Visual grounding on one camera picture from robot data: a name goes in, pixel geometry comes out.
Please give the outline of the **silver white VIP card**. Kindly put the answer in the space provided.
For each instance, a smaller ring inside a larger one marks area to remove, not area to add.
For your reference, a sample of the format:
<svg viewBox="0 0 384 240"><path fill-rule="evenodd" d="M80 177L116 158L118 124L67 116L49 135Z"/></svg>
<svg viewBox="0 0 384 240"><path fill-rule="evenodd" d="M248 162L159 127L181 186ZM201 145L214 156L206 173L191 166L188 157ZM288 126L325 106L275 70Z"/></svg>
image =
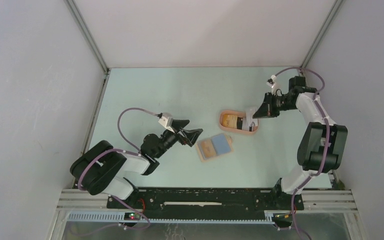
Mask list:
<svg viewBox="0 0 384 240"><path fill-rule="evenodd" d="M256 107L248 107L245 109L245 119L248 122L254 121L256 127L259 125L258 119L254 118L253 115L256 113L257 108Z"/></svg>

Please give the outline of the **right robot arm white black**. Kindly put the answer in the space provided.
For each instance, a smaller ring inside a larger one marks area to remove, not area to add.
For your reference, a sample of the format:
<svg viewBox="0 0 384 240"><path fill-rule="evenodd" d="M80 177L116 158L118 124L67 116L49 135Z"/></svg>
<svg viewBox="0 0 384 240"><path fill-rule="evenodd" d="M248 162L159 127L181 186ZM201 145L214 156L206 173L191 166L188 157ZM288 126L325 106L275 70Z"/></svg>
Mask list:
<svg viewBox="0 0 384 240"><path fill-rule="evenodd" d="M298 110L307 124L297 149L297 166L280 178L270 192L271 204L284 209L313 178L339 168L348 129L329 116L321 103L319 90L307 86L305 77L290 78L285 94L276 79L277 76L272 75L267 80L271 90L265 93L253 118L276 118L282 111Z"/></svg>

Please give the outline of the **pink oval card tray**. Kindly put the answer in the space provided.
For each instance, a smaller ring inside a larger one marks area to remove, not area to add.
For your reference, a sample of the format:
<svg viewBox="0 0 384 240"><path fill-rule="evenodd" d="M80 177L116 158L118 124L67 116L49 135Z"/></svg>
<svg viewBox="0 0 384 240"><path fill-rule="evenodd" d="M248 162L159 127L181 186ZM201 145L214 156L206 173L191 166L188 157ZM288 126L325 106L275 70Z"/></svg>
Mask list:
<svg viewBox="0 0 384 240"><path fill-rule="evenodd" d="M225 132L254 135L259 130L259 120L249 111L223 110L219 115L219 128Z"/></svg>

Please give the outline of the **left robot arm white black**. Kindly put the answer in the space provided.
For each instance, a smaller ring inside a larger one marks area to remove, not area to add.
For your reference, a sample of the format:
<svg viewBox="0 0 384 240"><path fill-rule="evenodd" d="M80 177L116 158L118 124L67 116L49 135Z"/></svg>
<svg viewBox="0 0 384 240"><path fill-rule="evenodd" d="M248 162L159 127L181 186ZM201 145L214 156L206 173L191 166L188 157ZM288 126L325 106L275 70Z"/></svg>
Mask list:
<svg viewBox="0 0 384 240"><path fill-rule="evenodd" d="M115 196L125 208L133 208L139 190L124 173L148 176L159 166L157 159L176 143L192 147L203 129L187 130L188 124L189 120L175 119L161 135L146 135L138 153L116 149L102 140L79 157L69 172L80 190L93 196L101 193Z"/></svg>

